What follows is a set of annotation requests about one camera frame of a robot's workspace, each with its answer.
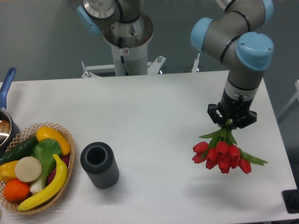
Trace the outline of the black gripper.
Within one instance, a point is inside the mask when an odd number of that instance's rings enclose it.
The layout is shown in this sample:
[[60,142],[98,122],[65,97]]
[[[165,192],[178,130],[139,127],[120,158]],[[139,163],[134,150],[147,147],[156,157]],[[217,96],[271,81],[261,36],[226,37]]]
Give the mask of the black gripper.
[[253,99],[244,94],[230,96],[225,90],[220,103],[209,104],[207,113],[215,124],[224,127],[227,119],[232,119],[233,129],[243,129],[257,121],[257,113],[250,110]]

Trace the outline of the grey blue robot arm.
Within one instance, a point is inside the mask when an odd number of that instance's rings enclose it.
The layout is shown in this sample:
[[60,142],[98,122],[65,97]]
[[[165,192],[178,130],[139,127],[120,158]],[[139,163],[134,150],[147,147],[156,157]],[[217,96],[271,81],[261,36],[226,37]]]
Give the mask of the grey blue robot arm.
[[[208,106],[212,121],[221,127],[245,128],[256,122],[250,110],[274,50],[272,40],[256,32],[271,18],[270,0],[220,0],[224,16],[200,19],[190,42],[199,52],[229,68],[221,101]],[[140,11],[138,0],[85,0],[77,8],[82,24],[102,35],[111,46],[117,76],[147,75],[148,43],[153,22]]]

